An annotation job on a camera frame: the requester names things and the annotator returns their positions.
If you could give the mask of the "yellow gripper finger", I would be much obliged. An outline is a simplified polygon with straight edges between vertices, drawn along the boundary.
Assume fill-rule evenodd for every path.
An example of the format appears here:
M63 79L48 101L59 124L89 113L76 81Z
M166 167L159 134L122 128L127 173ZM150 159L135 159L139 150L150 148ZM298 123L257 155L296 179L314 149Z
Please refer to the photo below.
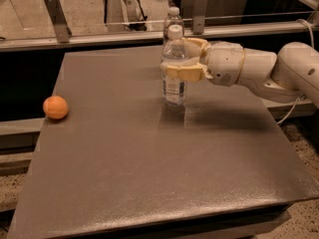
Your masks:
M201 63L185 66L182 63L162 62L160 69L166 76L172 79L186 82L199 82L205 78L207 66Z
M204 58L211 47L207 40L201 38L183 38L182 40L191 58Z

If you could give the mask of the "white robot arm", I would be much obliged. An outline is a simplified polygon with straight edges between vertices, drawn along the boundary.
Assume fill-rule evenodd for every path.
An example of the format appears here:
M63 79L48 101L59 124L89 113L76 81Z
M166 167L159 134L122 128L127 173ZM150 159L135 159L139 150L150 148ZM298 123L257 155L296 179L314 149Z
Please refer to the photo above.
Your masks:
M273 53L200 38L185 38L183 43L189 51L187 59L160 64L162 72L173 79L244 86L278 103L291 103L304 95L319 108L319 53L306 44L288 43Z

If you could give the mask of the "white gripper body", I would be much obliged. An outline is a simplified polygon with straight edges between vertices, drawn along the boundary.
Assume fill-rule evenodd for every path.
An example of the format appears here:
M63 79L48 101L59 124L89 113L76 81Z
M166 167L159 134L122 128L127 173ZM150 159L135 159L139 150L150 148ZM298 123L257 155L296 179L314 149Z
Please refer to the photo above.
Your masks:
M214 85L230 87L236 83L243 68L244 48L235 43L217 42L206 50L206 78Z

